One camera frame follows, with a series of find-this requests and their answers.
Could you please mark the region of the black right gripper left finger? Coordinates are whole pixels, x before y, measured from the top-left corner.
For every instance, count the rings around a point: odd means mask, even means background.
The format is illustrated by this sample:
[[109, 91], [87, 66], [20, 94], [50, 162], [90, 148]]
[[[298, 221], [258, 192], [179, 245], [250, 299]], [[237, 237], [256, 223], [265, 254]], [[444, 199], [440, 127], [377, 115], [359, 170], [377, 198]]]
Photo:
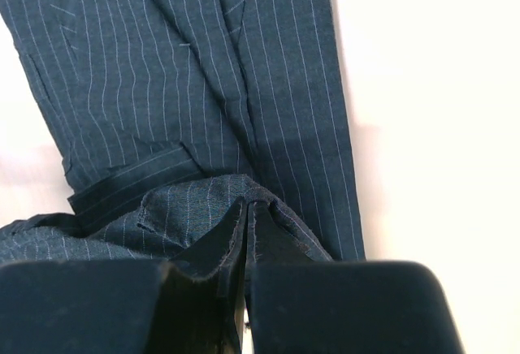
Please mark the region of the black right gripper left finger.
[[170, 261], [1, 268], [4, 353], [238, 353], [247, 205]]

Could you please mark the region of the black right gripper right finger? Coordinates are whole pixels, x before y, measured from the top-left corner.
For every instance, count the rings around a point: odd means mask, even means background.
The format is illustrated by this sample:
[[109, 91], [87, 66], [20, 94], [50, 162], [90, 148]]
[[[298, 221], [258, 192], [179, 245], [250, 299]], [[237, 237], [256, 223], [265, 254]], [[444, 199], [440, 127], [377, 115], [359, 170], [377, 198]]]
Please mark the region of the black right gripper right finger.
[[256, 353], [460, 353], [437, 277], [407, 261], [315, 261], [267, 204], [248, 208]]

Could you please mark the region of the black pinstriped long sleeve shirt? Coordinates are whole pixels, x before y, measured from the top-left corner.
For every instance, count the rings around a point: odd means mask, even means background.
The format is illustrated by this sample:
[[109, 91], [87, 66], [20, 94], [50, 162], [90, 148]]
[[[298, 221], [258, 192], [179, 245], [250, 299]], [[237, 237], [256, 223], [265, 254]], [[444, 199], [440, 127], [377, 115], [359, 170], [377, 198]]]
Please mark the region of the black pinstriped long sleeve shirt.
[[172, 259], [237, 199], [317, 260], [365, 256], [331, 0], [1, 0], [71, 214], [1, 260]]

